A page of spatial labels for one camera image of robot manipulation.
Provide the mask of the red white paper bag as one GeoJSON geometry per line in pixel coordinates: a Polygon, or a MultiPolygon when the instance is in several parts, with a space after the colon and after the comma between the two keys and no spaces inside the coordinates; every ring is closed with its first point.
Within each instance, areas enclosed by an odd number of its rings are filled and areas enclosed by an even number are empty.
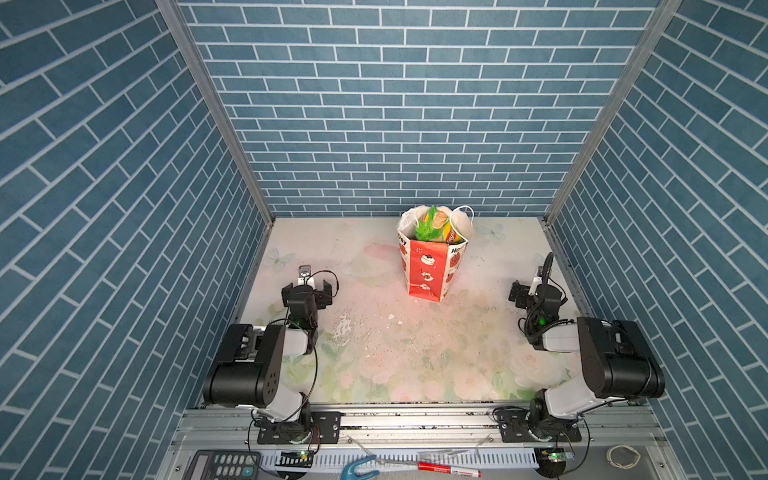
{"type": "Polygon", "coordinates": [[[465,237],[461,244],[421,242],[415,238],[417,220],[427,205],[414,207],[400,217],[397,235],[408,293],[416,298],[440,302],[456,277],[459,265],[473,237],[474,210],[468,205],[448,208],[454,226],[465,237]]]}

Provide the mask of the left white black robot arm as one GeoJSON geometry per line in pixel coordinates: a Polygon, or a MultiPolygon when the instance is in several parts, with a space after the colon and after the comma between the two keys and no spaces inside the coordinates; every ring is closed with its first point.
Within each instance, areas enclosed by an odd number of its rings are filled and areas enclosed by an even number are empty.
{"type": "Polygon", "coordinates": [[[281,382],[283,359],[318,359],[319,311],[333,303],[339,285],[328,281],[283,287],[286,315],[263,327],[238,323],[228,327],[203,382],[206,405],[250,407],[258,421],[307,431],[310,393],[281,382]]]}

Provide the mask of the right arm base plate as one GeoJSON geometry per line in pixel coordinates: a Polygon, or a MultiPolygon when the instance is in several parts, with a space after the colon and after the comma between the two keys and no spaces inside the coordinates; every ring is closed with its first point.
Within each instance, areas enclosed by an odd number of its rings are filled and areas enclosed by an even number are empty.
{"type": "Polygon", "coordinates": [[[576,420],[555,418],[545,410],[529,411],[507,406],[495,408],[490,416],[497,423],[504,443],[576,443],[582,440],[576,420]]]}

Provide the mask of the green chips bag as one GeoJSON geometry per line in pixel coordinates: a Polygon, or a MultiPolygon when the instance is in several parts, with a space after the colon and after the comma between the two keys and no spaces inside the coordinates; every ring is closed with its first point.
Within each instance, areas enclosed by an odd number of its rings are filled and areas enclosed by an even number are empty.
{"type": "Polygon", "coordinates": [[[465,237],[454,226],[453,211],[447,207],[429,207],[417,220],[415,238],[421,242],[461,244],[465,237]]]}

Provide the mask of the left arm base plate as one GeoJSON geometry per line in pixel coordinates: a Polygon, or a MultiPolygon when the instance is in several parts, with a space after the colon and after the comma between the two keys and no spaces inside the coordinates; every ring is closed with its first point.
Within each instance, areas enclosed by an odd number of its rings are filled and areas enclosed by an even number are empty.
{"type": "Polygon", "coordinates": [[[337,444],[341,430],[340,411],[303,412],[296,421],[269,422],[258,427],[259,445],[337,444]]]}

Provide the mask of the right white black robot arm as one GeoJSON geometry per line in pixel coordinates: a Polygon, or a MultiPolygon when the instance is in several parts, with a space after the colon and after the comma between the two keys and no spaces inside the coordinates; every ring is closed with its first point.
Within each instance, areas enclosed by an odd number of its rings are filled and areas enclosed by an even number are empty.
{"type": "Polygon", "coordinates": [[[567,294],[552,278],[549,253],[529,285],[513,283],[509,300],[525,311],[518,328],[537,351],[574,353],[581,372],[564,383],[538,391],[526,409],[493,414],[505,443],[579,441],[578,424],[605,405],[659,398],[665,378],[635,322],[593,317],[565,319],[567,294]]]}

